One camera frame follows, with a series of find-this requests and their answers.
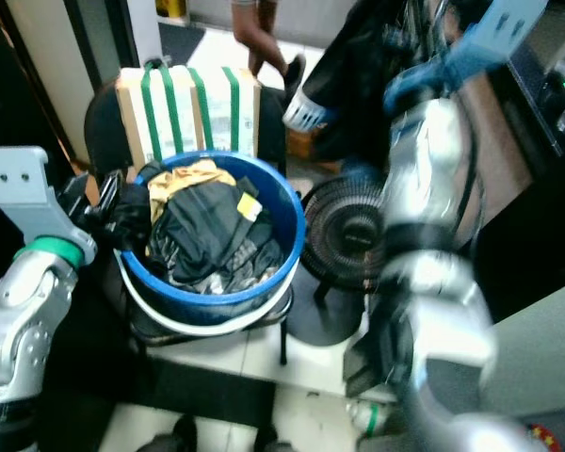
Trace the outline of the dark crumpled clothes pile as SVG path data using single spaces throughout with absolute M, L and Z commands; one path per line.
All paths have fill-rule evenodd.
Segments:
M 173 194 L 151 225 L 141 263 L 171 287 L 204 296 L 249 290 L 282 265 L 270 214 L 249 223 L 236 211 L 239 186 L 208 182 Z

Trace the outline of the black floor mat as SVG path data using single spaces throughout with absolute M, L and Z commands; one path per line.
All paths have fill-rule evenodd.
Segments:
M 55 350 L 47 358 L 45 387 L 253 428 L 273 425 L 277 400 L 277 383 L 270 380 L 151 356 L 85 357 L 76 350 Z

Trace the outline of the small yellow tag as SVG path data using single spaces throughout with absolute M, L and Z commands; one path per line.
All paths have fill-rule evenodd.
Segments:
M 236 203 L 236 211 L 249 223 L 257 222 L 258 216 L 264 214 L 264 206 L 249 193 L 241 193 L 239 202 Z

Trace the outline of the black robot foot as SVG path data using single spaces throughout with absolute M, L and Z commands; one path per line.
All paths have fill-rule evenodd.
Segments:
M 274 427 L 258 428 L 255 434 L 255 443 L 252 452 L 297 452 L 297 449 L 288 441 L 279 438 Z
M 169 433 L 154 435 L 135 452 L 196 452 L 198 430 L 195 417 L 183 414 Z

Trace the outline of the black floor fan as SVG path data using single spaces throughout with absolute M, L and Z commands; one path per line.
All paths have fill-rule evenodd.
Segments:
M 307 238 L 283 322 L 288 336 L 331 347 L 359 331 L 382 269 L 383 186 L 376 175 L 340 175 L 313 186 L 301 200 Z

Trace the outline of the blue plastic bucket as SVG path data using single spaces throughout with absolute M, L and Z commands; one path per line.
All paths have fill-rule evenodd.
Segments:
M 168 334 L 211 337 L 255 328 L 266 315 L 287 301 L 299 257 L 305 245 L 307 220 L 299 195 L 286 177 L 256 156 L 227 152 L 191 152 L 168 156 L 163 168 L 188 167 L 209 159 L 236 178 L 247 178 L 258 189 L 257 200 L 274 222 L 273 238 L 283 260 L 278 272 L 252 289 L 228 296 L 201 296 L 179 290 L 158 279 L 135 253 L 115 250 L 123 288 L 132 302 L 133 313 L 145 315 Z

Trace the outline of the yellow garment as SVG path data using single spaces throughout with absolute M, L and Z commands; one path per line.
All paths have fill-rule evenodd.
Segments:
M 146 181 L 150 197 L 151 222 L 156 222 L 165 212 L 168 200 L 179 190 L 219 182 L 228 186 L 236 186 L 236 180 L 226 169 L 220 169 L 214 160 L 200 159 L 192 165 L 181 165 L 173 169 L 165 169 Z

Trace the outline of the black left robot foot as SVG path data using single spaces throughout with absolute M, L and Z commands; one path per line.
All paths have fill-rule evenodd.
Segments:
M 154 435 L 135 452 L 196 452 L 198 430 L 195 417 L 183 414 L 169 433 Z

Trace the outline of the white bottle with green band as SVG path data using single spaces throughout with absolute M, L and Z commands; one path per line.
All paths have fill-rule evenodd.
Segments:
M 364 438 L 373 438 L 384 430 L 392 413 L 392 405 L 370 400 L 354 400 L 347 402 L 346 410 L 351 425 L 359 430 Z

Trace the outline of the black slanted panel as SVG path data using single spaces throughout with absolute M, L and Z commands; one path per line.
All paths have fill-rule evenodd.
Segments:
M 392 362 L 389 335 L 384 328 L 370 329 L 355 341 L 343 359 L 343 381 L 346 397 L 392 397 L 389 374 Z

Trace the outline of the brown wooden crate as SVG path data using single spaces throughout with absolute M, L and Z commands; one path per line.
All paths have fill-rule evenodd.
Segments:
M 287 128 L 287 154 L 295 156 L 296 159 L 304 160 L 304 162 L 329 162 L 329 159 L 318 151 L 318 138 L 324 132 L 327 125 L 326 123 L 318 124 L 315 128 L 308 130 L 308 132 Z

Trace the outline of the black right robot foot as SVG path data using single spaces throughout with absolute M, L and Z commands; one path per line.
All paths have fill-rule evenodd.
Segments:
M 255 443 L 252 452 L 297 452 L 297 449 L 288 441 L 279 438 L 274 427 L 258 428 L 255 434 Z

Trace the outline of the black garment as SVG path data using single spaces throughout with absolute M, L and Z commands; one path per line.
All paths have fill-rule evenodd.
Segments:
M 380 164 L 386 154 L 385 122 L 399 112 L 384 111 L 387 85 L 454 46 L 491 1 L 356 0 L 326 55 L 288 103 L 288 128 L 308 132 L 327 124 L 318 151 L 329 162 L 320 164 L 351 156 Z M 417 103 L 422 94 L 451 93 L 422 88 L 403 96 L 399 107 Z

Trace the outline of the person's leg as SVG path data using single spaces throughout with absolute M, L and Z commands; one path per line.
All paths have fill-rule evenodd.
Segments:
M 301 87 L 307 69 L 303 53 L 285 61 L 278 40 L 273 35 L 279 0 L 230 0 L 234 38 L 249 51 L 248 69 L 257 77 L 269 64 L 282 77 L 284 102 L 290 103 Z

